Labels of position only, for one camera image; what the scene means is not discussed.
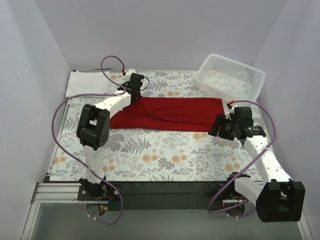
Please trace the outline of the red t-shirt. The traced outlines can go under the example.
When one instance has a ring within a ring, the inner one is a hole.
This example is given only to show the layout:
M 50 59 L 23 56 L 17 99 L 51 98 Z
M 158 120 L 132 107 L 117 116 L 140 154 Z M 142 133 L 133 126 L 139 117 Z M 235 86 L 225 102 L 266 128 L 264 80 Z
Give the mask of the red t-shirt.
M 212 97 L 142 97 L 110 119 L 112 129 L 208 132 L 223 102 Z

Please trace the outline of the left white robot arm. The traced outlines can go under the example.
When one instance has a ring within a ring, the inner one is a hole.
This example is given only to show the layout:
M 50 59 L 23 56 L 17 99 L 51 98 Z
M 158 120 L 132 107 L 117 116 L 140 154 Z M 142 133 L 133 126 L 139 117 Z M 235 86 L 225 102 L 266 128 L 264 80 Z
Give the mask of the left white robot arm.
M 95 200 L 103 199 L 107 193 L 106 187 L 101 182 L 105 178 L 103 146 L 109 138 L 110 120 L 115 114 L 141 98 L 143 80 L 148 78 L 131 69 L 125 75 L 125 79 L 126 82 L 107 99 L 94 105 L 84 105 L 77 126 L 76 136 L 83 146 L 87 168 L 83 181 L 92 184 L 89 194 Z

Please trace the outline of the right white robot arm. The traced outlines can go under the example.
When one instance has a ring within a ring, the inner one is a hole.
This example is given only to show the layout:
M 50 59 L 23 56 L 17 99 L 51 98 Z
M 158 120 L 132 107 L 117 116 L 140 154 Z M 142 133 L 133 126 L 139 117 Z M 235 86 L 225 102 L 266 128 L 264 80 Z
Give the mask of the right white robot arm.
M 259 219 L 264 223 L 298 222 L 303 211 L 305 186 L 294 181 L 281 167 L 270 149 L 274 142 L 268 140 L 261 126 L 254 125 L 252 109 L 238 104 L 239 101 L 228 103 L 228 113 L 217 115 L 208 134 L 239 140 L 252 160 L 243 170 L 231 175 L 209 202 L 207 212 L 219 213 L 211 208 L 226 190 L 230 198 L 243 196 L 243 204 L 254 204 Z

